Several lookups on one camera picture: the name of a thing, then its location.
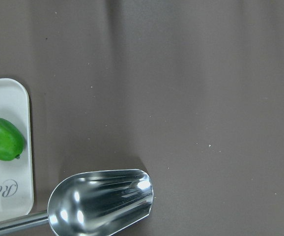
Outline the stainless steel ice scoop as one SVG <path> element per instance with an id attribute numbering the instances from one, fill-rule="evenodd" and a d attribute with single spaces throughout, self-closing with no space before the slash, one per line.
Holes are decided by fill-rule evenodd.
<path id="1" fill-rule="evenodd" d="M 0 221 L 0 236 L 43 224 L 57 236 L 112 236 L 150 215 L 153 193 L 140 169 L 75 174 L 53 190 L 46 211 Z"/>

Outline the green lime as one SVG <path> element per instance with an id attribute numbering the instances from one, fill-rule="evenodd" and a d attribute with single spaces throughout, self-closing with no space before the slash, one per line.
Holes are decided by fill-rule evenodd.
<path id="1" fill-rule="evenodd" d="M 6 119 L 0 118 L 0 160 L 19 159 L 25 148 L 25 138 L 18 128 Z"/>

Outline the cream rectangular serving tray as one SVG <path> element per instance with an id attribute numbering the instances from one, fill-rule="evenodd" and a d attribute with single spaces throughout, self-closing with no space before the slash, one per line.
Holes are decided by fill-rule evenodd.
<path id="1" fill-rule="evenodd" d="M 25 138 L 19 159 L 0 160 L 0 221 L 27 215 L 34 203 L 30 102 L 25 87 L 0 78 L 0 118 L 14 124 Z"/>

